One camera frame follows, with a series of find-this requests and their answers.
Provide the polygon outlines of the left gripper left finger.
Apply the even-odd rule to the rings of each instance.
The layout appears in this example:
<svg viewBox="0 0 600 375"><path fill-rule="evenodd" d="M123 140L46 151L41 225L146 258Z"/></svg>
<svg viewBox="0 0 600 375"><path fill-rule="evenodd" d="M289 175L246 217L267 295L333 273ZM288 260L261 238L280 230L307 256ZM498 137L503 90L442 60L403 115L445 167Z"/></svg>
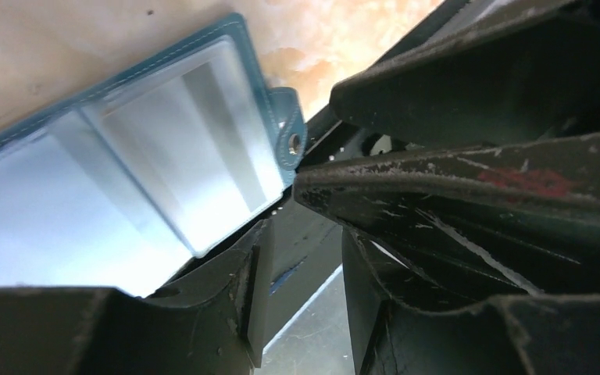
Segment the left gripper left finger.
<svg viewBox="0 0 600 375"><path fill-rule="evenodd" d="M146 298L112 287L0 288L0 374L250 374L260 366L271 220Z"/></svg>

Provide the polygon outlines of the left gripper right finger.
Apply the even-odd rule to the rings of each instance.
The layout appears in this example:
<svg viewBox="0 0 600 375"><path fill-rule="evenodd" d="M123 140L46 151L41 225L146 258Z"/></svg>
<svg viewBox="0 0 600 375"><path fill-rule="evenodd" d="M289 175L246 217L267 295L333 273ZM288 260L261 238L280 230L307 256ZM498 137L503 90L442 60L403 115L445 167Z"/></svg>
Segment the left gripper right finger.
<svg viewBox="0 0 600 375"><path fill-rule="evenodd" d="M357 374L600 374L600 295L446 298L345 230Z"/></svg>

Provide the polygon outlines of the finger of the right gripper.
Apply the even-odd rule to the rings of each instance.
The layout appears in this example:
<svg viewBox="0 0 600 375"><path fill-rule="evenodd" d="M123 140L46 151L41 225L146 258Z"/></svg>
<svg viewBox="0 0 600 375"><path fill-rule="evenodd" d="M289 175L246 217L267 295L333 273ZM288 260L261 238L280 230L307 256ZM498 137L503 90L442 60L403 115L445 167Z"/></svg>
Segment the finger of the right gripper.
<svg viewBox="0 0 600 375"><path fill-rule="evenodd" d="M600 131L600 1L517 1L335 85L346 123L422 146Z"/></svg>
<svg viewBox="0 0 600 375"><path fill-rule="evenodd" d="M326 163L293 195L458 303L600 294L600 132Z"/></svg>

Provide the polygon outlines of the blue leather card holder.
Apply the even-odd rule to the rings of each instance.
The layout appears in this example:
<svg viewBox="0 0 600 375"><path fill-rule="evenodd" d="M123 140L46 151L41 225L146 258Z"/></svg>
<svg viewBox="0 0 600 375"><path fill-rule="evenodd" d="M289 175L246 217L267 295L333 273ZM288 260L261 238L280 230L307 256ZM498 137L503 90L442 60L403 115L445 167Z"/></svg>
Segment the blue leather card holder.
<svg viewBox="0 0 600 375"><path fill-rule="evenodd" d="M149 295L274 207L306 142L233 12L0 131L0 287Z"/></svg>

